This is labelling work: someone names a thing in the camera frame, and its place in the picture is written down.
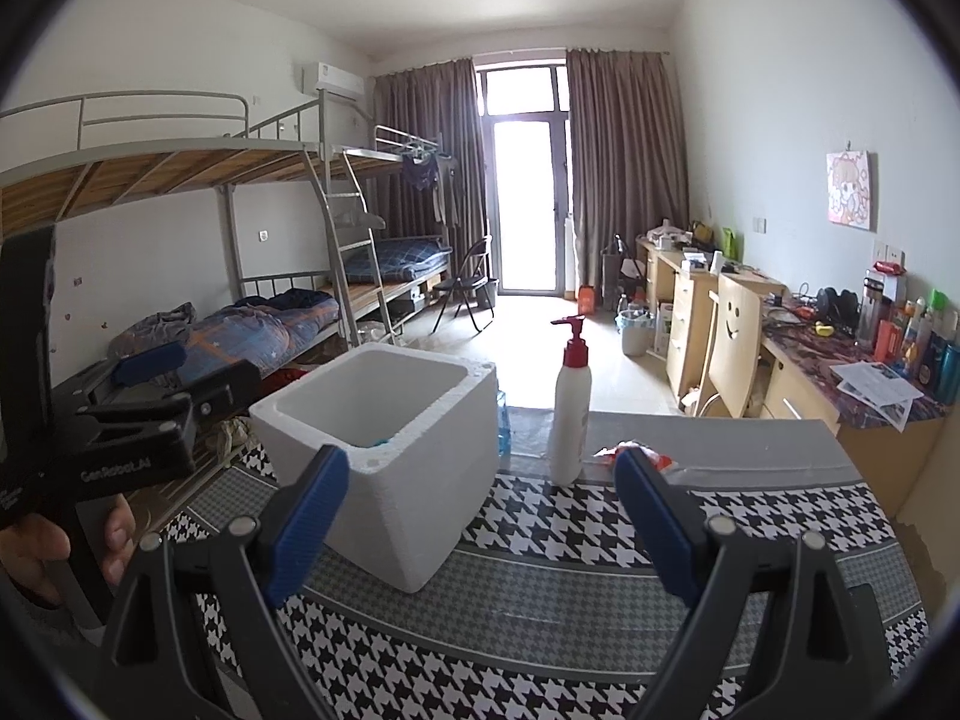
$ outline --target bed ladder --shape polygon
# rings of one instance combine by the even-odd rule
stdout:
[[[323,160],[328,162],[331,155],[324,154]],[[310,152],[304,149],[301,152],[301,160],[304,162],[304,167],[306,167],[306,175],[310,179],[310,184],[313,186],[314,194],[316,194],[318,201],[320,201],[320,208],[323,210],[323,224],[326,227],[326,248],[328,249],[328,256],[330,259],[330,269],[333,271],[334,286],[339,293],[340,298],[340,311],[344,319],[344,325],[347,328],[347,344],[351,347],[360,346],[360,332],[357,329],[357,320],[353,313],[353,306],[350,303],[349,297],[349,284],[347,283],[347,273],[344,271],[344,252],[361,250],[362,248],[368,248],[368,254],[370,255],[371,268],[373,269],[373,291],[376,293],[377,302],[380,304],[380,316],[383,319],[383,326],[387,331],[386,340],[390,343],[397,342],[397,335],[395,334],[394,324],[390,320],[390,312],[387,309],[387,298],[383,292],[383,278],[380,275],[380,264],[376,259],[376,245],[373,242],[373,230],[369,226],[366,226],[366,221],[370,217],[370,213],[367,210],[367,200],[363,195],[363,190],[360,188],[360,182],[357,180],[356,173],[353,171],[353,165],[350,165],[349,157],[346,153],[341,153],[341,158],[344,161],[344,167],[347,169],[347,175],[349,180],[352,182],[354,191],[346,191],[342,194],[331,194],[327,190],[323,189],[323,184],[320,183],[320,177],[317,175],[317,171],[314,169],[313,162],[310,159]],[[340,237],[337,235],[337,225],[335,223],[333,213],[330,211],[330,197],[353,197],[358,200],[358,205],[360,207],[359,218],[362,220],[363,229],[366,232],[366,238],[358,240],[353,244],[342,245],[340,243]],[[360,229],[360,227],[353,227],[350,229]]]

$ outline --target upper bunk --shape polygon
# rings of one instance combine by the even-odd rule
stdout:
[[[90,100],[117,98],[206,98],[225,100],[232,110],[212,113],[195,111],[148,112],[89,118]],[[241,95],[218,92],[137,90],[98,92],[42,100],[0,111],[0,121],[40,108],[78,106],[77,147],[73,151],[37,159],[0,172],[0,236],[37,223],[52,223],[119,203],[147,197],[210,189],[224,184],[263,184],[309,180],[310,169],[329,181],[357,180],[402,169],[405,153],[436,149],[437,144],[410,133],[376,125],[356,103],[349,104],[371,123],[375,148],[352,148],[325,143],[323,102],[318,100],[283,111],[259,124],[250,123],[250,105]],[[294,132],[304,132],[304,121],[317,109],[319,141],[286,140],[284,123]],[[220,137],[133,140],[83,146],[88,127],[119,122],[161,119],[219,119],[243,122],[234,135]]]

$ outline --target human hand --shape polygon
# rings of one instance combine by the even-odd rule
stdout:
[[[130,504],[123,495],[117,495],[104,527],[107,555],[100,563],[104,579],[111,584],[120,584],[133,556],[134,528]],[[59,605],[62,599],[47,576],[43,562],[68,557],[70,539],[66,532],[40,514],[27,514],[16,525],[0,531],[0,563],[16,584],[35,592],[48,603]]]

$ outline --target wall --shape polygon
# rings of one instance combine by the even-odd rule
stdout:
[[[382,76],[414,67],[446,62],[462,56],[478,64],[511,59],[543,59],[542,49],[651,50],[670,49],[670,40],[660,29],[602,28],[601,26],[557,26],[541,29],[510,29],[469,35],[427,46],[410,47],[373,64],[373,75]]]
[[[366,57],[314,28],[228,0],[75,0],[3,108],[100,90],[197,89],[243,95],[254,103],[251,118],[261,121],[309,100],[299,91],[296,67],[320,60],[362,76],[370,72]],[[175,109],[226,110],[216,101],[101,101],[90,103],[88,117]],[[69,151],[76,116],[71,105],[0,122],[0,169]],[[169,119],[111,124],[85,129],[85,145],[240,128],[240,122]],[[315,117],[304,120],[305,139],[315,139],[317,129]],[[331,141],[366,143],[366,132],[356,114],[333,108]],[[295,136],[292,122],[283,135]],[[236,207],[244,274],[326,266],[320,210],[306,184],[242,188]],[[97,359],[109,338],[144,314],[188,299],[208,314],[228,302],[225,218],[213,191],[203,191],[61,223],[51,327],[56,379]],[[269,237],[261,244],[262,229]],[[75,277],[83,279],[79,288]]]
[[[826,213],[824,156],[851,141],[877,156],[877,234],[905,251],[914,292],[960,303],[960,105],[895,0],[685,0],[672,35],[696,215],[744,231],[745,258],[794,289],[859,292],[874,235]],[[958,420],[901,513],[951,580]]]

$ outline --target drawer handle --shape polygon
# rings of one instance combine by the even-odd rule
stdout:
[[[794,416],[794,419],[803,419],[803,417],[800,416],[800,412],[798,412],[798,410],[793,408],[793,404],[786,398],[784,398],[784,405],[790,410],[790,413],[792,413],[792,415]]]

